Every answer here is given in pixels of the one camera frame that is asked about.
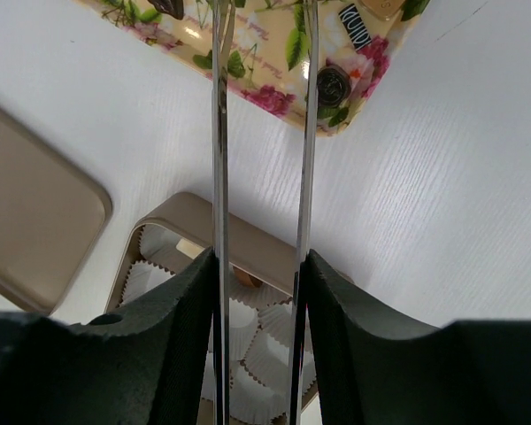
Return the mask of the metal tongs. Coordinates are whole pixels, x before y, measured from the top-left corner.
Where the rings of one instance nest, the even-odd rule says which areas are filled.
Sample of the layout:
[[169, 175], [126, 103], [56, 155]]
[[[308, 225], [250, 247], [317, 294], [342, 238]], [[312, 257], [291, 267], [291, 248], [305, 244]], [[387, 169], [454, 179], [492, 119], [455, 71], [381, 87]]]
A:
[[[302, 291], [310, 252], [313, 169], [318, 115], [319, 13], [316, 1], [304, 2], [305, 39], [310, 43], [304, 147], [296, 238], [296, 271], [292, 294], [292, 339], [289, 347], [288, 424], [302, 415], [304, 332], [307, 305]], [[212, 228], [217, 298], [213, 303], [213, 422], [228, 424], [229, 413], [229, 205], [227, 155], [227, 61], [234, 35], [235, 3], [215, 1], [212, 7]]]

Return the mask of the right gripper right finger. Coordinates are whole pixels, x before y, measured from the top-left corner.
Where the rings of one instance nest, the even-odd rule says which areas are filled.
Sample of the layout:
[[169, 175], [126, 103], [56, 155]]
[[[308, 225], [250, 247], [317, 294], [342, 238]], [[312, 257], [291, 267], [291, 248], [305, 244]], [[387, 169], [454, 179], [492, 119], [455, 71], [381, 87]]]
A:
[[316, 252], [304, 289], [324, 423], [531, 424], [531, 321], [434, 327]]

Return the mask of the brown oval chocolate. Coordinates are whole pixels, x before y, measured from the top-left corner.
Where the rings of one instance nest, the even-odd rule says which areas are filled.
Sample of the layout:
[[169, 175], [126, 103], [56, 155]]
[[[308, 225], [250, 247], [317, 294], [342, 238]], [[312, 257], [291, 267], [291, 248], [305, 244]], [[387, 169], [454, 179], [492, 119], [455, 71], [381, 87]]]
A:
[[244, 287], [258, 289], [263, 285], [263, 282], [260, 279], [247, 273], [239, 267], [233, 267], [233, 272], [236, 280]]

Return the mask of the beige square chocolate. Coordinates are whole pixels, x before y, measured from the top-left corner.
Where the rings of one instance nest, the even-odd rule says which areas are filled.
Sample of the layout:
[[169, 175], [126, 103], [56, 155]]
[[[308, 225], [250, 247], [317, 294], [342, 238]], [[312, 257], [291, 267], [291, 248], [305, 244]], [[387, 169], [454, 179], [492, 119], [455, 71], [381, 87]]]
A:
[[176, 250], [182, 253], [183, 255], [189, 257], [190, 259], [195, 259], [204, 251], [204, 248], [199, 246], [196, 243], [189, 241], [188, 239], [182, 238], [175, 246]]

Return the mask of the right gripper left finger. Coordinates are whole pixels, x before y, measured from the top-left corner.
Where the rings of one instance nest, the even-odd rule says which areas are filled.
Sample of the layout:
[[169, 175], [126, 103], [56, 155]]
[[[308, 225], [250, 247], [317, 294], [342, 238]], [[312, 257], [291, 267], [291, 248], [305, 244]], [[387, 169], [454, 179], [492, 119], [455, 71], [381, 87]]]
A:
[[0, 312], [0, 424], [193, 424], [217, 278], [211, 251], [86, 325]]

